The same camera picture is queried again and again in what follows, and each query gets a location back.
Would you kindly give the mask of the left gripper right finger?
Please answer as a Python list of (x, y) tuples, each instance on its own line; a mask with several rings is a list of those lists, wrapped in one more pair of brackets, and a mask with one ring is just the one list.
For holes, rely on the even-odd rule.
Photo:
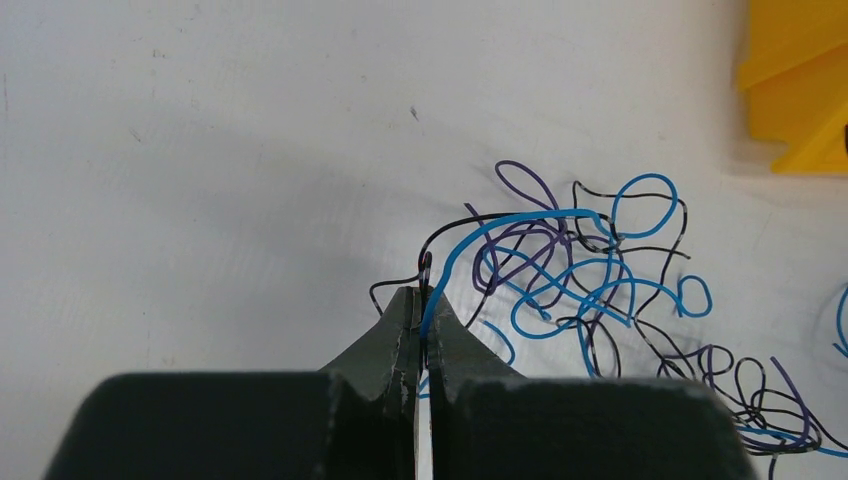
[(424, 323), (437, 479), (752, 479), (705, 386), (658, 378), (529, 378), (432, 294)]

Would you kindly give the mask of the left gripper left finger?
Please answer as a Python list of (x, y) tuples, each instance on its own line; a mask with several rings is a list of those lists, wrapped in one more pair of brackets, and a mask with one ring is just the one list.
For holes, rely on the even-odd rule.
[(412, 479), (418, 290), (314, 371), (126, 373), (75, 413), (50, 479)]

